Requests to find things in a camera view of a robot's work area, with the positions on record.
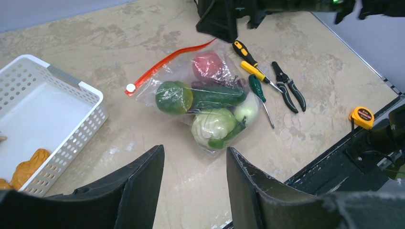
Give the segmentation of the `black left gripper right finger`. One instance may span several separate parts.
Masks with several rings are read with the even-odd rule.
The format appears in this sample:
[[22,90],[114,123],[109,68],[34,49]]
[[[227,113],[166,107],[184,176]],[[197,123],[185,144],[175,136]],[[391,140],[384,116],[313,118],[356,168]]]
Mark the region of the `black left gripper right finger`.
[[290,187],[226,151],[235,229],[402,229],[403,192],[331,192],[314,196]]

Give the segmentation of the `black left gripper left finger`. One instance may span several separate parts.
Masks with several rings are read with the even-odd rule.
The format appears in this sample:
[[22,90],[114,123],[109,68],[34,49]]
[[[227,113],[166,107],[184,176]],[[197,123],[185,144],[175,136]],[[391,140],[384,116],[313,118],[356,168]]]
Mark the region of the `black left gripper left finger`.
[[3,229],[150,229],[159,199],[165,152],[154,146],[133,162],[79,187],[46,198],[0,193]]

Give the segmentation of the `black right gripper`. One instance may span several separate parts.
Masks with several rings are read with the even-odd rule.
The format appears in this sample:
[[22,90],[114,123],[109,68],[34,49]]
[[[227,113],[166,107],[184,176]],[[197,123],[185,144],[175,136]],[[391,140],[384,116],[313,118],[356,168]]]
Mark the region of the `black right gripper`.
[[200,17],[196,30],[227,43],[237,39],[236,20],[249,17],[248,29],[257,29],[272,12],[261,8],[261,0],[197,0]]

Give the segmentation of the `peach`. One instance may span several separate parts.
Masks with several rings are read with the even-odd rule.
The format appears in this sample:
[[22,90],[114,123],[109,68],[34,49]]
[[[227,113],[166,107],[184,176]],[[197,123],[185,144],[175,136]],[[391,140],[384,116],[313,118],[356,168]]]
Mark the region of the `peach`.
[[201,81],[221,81],[223,70],[223,61],[213,51],[200,52],[192,60],[193,74]]

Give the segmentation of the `clear zip bag orange zipper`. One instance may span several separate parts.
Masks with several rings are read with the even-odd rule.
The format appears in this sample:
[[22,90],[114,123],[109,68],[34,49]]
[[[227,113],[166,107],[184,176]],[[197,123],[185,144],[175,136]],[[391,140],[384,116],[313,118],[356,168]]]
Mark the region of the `clear zip bag orange zipper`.
[[216,156],[252,128],[263,106],[226,48],[213,39],[176,50],[125,94],[187,124],[198,147]]

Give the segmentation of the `green cucumber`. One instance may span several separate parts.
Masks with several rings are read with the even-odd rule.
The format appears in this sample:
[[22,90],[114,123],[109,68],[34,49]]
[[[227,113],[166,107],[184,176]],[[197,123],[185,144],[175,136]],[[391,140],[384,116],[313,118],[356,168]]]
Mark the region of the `green cucumber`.
[[193,103],[191,109],[224,108],[236,106],[242,103],[247,92],[235,87],[224,86],[203,87],[192,89]]

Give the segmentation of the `green cabbage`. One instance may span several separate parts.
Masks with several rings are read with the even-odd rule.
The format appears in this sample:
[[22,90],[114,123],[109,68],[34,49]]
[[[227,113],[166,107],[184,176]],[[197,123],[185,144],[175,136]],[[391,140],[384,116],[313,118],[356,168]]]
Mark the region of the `green cabbage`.
[[226,108],[202,109],[196,114],[191,132],[197,143],[211,149],[223,149],[226,137],[238,124]]

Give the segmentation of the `red grape bunch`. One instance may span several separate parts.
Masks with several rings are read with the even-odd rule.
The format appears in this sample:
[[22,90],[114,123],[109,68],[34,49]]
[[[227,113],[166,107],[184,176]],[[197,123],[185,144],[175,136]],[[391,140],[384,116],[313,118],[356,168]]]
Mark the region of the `red grape bunch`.
[[197,80],[191,83],[192,89],[200,89],[203,87],[213,87],[213,86],[224,86],[229,88],[238,87],[243,89],[245,92],[250,91],[247,80],[243,77],[239,77],[238,75],[235,75],[230,79],[223,78],[222,81],[215,81],[214,79],[211,80],[208,79],[208,80]]

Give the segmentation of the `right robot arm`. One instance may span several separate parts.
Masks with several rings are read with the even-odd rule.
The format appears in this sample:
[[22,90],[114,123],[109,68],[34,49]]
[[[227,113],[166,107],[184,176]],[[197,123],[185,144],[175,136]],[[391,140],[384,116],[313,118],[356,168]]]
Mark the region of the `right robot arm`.
[[249,17],[248,29],[256,29],[263,19],[281,12],[332,12],[334,24],[339,24],[351,14],[354,0],[198,0],[200,20],[196,30],[224,42],[232,43],[238,38],[237,19]]

